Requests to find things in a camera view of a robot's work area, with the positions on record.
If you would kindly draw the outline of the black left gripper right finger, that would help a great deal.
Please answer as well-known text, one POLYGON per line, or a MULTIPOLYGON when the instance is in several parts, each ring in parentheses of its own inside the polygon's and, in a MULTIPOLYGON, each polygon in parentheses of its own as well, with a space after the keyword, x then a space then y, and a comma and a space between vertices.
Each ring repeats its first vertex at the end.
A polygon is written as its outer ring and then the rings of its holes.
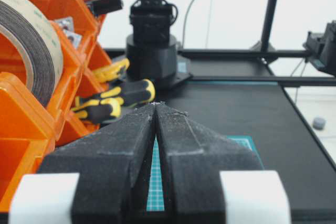
POLYGON ((173 223, 225 223, 219 173, 262 170, 258 155, 164 103, 156 105, 164 207, 173 223))

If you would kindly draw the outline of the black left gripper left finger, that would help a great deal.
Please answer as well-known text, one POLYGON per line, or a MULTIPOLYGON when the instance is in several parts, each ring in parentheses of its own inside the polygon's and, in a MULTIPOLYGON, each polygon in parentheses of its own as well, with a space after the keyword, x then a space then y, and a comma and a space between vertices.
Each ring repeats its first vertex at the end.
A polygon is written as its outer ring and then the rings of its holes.
POLYGON ((155 105, 57 148, 38 173, 79 173, 72 223, 129 223, 145 211, 155 139, 155 105))

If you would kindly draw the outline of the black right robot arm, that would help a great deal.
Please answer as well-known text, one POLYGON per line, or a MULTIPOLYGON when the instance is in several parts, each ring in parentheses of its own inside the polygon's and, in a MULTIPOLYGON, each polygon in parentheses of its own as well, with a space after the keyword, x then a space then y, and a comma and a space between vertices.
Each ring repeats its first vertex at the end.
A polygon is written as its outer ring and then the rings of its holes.
POLYGON ((190 81, 161 91, 158 101, 228 136, 249 136, 266 169, 276 170, 293 223, 335 223, 335 162, 287 87, 334 86, 335 77, 279 77, 270 63, 297 58, 335 74, 335 33, 309 33, 304 50, 183 49, 190 81))

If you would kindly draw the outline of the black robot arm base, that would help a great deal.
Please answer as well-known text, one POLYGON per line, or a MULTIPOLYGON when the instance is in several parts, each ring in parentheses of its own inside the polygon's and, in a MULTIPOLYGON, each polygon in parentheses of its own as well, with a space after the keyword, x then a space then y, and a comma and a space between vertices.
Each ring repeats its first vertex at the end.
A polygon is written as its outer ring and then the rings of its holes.
POLYGON ((130 7, 133 33, 127 37, 125 55, 128 76, 150 79, 156 89, 172 88, 191 78, 189 60, 178 53, 170 28, 178 17, 177 7, 166 0, 136 0, 130 7))

